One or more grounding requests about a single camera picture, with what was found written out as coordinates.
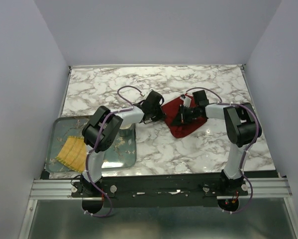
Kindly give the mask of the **red cloth napkin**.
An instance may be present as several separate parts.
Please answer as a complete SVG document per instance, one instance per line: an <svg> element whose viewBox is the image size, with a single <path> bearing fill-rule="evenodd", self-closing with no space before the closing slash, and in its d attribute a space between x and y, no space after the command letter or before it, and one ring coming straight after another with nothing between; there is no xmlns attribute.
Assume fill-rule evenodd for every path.
<svg viewBox="0 0 298 239"><path fill-rule="evenodd" d="M162 106L164 122L175 138L183 138L207 122L204 106L209 103L205 91L194 92L192 96L181 95Z"/></svg>

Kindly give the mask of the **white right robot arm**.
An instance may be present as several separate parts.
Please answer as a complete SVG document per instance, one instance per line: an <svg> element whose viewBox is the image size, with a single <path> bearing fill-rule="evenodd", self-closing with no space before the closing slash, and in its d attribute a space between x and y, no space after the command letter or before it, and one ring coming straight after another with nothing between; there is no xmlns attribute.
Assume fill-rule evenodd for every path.
<svg viewBox="0 0 298 239"><path fill-rule="evenodd" d="M262 129L250 103L210 103L207 88L199 87L193 92L195 107L190 107L188 97L181 95L183 104L172 120L172 126L190 125L199 118L218 119L225 122L226 134L231 142L228 161L221 172L218 188L224 195L230 195L240 188L244 181L244 165L248 150L261 136Z"/></svg>

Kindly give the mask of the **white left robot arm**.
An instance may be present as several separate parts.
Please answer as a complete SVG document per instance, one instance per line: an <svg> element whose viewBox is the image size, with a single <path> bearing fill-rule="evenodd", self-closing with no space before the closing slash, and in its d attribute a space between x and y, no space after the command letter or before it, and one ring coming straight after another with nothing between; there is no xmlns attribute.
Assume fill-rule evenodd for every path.
<svg viewBox="0 0 298 239"><path fill-rule="evenodd" d="M91 116L82 130L87 154L80 180L83 191L88 196L96 196L99 192L105 194L98 181L102 178L105 151L111 147L119 131L136 123L162 120L165 117L162 111L163 103L163 96L151 90L144 100L131 104L129 108L111 111L101 106Z"/></svg>

